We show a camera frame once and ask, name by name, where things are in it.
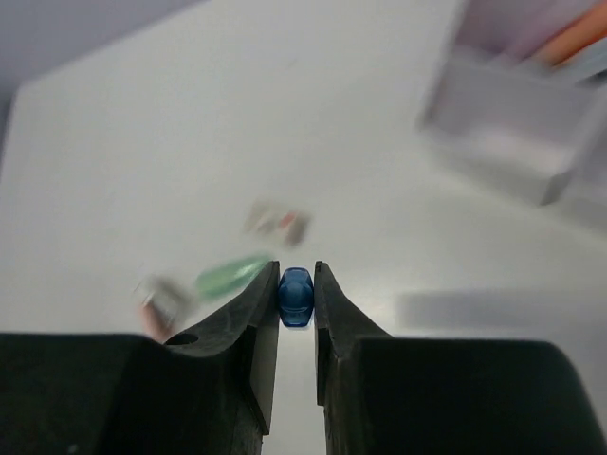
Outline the blue translucent case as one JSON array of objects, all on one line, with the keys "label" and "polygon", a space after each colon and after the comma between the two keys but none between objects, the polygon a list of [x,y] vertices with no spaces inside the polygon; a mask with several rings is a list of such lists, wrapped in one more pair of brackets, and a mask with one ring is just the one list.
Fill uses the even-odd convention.
[{"label": "blue translucent case", "polygon": [[302,267],[286,269],[279,281],[278,299],[285,327],[307,326],[314,310],[314,287],[309,272]]}]

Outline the orange cap highlighter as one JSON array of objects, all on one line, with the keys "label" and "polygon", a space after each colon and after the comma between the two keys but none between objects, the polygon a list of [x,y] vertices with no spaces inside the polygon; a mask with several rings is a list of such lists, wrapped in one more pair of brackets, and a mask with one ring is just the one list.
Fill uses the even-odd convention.
[{"label": "orange cap highlighter", "polygon": [[560,65],[606,37],[606,2],[595,5],[549,40],[537,53],[542,64]]}]

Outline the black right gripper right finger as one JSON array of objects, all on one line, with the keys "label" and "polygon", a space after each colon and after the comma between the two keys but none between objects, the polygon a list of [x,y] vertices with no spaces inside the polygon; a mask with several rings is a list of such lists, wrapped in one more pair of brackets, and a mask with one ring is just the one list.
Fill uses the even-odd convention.
[{"label": "black right gripper right finger", "polygon": [[572,362],[539,340],[393,337],[314,273],[317,401],[330,454],[602,454]]}]

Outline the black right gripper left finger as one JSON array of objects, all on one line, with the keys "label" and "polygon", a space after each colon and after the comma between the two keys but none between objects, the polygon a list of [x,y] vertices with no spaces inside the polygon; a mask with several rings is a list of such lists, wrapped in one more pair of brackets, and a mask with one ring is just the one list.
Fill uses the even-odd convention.
[{"label": "black right gripper left finger", "polygon": [[4,334],[5,454],[258,454],[271,423],[280,266],[165,343]]}]

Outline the pink eraser block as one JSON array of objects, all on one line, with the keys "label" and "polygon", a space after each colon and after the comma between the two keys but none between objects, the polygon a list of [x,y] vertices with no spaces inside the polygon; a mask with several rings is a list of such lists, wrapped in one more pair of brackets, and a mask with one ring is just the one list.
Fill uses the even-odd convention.
[{"label": "pink eraser block", "polygon": [[139,307],[139,313],[146,333],[155,341],[164,343],[175,333],[175,324],[152,303],[147,302]]}]

